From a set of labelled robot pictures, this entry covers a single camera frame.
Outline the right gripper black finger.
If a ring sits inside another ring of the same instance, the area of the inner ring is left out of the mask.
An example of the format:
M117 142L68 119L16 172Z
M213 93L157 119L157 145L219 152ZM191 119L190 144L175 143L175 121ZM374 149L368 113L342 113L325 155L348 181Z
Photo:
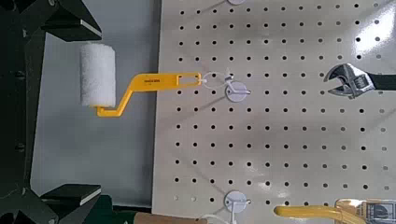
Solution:
M65 42L99 41L102 30L82 0L54 0L57 9L42 29Z
M82 224L101 192L100 185L63 184L40 199L58 216L57 224Z

